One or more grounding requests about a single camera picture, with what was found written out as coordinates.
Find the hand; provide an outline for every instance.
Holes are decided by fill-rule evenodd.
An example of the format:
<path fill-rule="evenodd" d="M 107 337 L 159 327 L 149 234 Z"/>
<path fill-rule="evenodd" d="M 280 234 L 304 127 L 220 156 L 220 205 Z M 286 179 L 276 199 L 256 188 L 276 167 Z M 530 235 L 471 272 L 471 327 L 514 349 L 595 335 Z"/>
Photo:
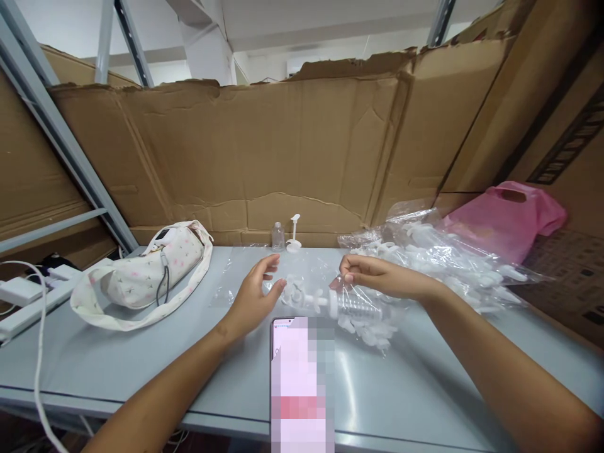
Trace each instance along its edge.
<path fill-rule="evenodd" d="M 344 281 L 418 302 L 437 297 L 446 286 L 427 275 L 379 258 L 346 255 L 340 263 Z"/>
<path fill-rule="evenodd" d="M 262 292 L 262 282 L 272 280 L 268 273 L 276 272 L 278 265 L 278 254 L 268 256 L 258 261 L 243 279 L 233 305 L 223 318 L 229 333 L 235 338 L 243 338 L 258 327 L 275 307 L 285 288 L 285 280 L 278 280 L 267 295 Z"/>

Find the pink plastic bag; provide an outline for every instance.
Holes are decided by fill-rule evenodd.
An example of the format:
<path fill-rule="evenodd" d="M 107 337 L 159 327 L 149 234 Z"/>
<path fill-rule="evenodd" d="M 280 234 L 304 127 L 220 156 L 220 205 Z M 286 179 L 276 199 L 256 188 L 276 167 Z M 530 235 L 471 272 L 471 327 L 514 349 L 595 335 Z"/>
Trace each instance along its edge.
<path fill-rule="evenodd" d="M 564 208 L 543 190 L 506 181 L 446 216 L 440 229 L 521 264 L 535 236 L 549 236 L 565 221 Z"/>

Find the plastic bag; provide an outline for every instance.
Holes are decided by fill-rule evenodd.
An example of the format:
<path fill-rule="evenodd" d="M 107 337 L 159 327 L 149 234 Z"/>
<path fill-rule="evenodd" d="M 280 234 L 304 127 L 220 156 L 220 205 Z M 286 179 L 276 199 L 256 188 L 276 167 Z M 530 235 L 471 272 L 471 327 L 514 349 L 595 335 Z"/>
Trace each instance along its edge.
<path fill-rule="evenodd" d="M 546 192 L 506 181 L 447 215 L 439 229 L 520 264 L 537 235 L 549 236 L 565 221 L 566 211 Z"/>
<path fill-rule="evenodd" d="M 421 201 L 397 203 L 385 225 L 341 236 L 338 242 L 351 254 L 382 258 L 444 283 L 479 313 L 524 306 L 505 286 L 548 278 L 438 231 L 432 225 L 440 222 L 438 211 L 423 206 Z"/>
<path fill-rule="evenodd" d="M 378 291 L 345 283 L 320 259 L 309 257 L 307 261 L 305 275 L 287 275 L 279 300 L 300 316 L 337 320 L 341 328 L 385 353 L 408 305 Z"/>
<path fill-rule="evenodd" d="M 251 268 L 262 258 L 272 253 L 269 244 L 265 243 L 240 244 L 233 247 L 226 262 L 225 270 L 222 272 L 222 278 L 218 283 L 216 293 L 210 301 L 210 306 L 231 306 L 237 297 L 243 279 L 247 277 Z M 271 286 L 265 285 L 268 290 L 271 289 Z"/>

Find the phone screen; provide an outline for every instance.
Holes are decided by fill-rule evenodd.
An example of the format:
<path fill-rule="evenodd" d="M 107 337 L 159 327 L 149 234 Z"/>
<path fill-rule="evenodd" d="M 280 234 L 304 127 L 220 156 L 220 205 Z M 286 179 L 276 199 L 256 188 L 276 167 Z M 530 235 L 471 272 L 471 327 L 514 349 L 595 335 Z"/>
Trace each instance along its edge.
<path fill-rule="evenodd" d="M 325 346 L 319 338 L 324 334 L 317 334 L 315 324 L 316 318 L 281 318 L 271 323 L 273 452 L 335 451 L 325 354 L 317 351 Z"/>

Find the left hand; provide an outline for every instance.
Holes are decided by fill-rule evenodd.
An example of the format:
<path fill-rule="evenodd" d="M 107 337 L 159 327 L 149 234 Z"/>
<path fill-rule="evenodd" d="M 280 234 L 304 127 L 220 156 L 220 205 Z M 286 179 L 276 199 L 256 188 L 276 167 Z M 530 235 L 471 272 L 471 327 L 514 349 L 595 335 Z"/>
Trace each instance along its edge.
<path fill-rule="evenodd" d="M 262 282 L 272 280 L 268 273 L 277 272 L 279 258 L 275 254 L 261 259 L 243 279 L 233 305 L 223 318 L 228 331 L 236 338 L 243 338 L 258 327 L 275 307 L 285 288 L 285 280 L 278 280 L 267 295 L 262 292 Z"/>

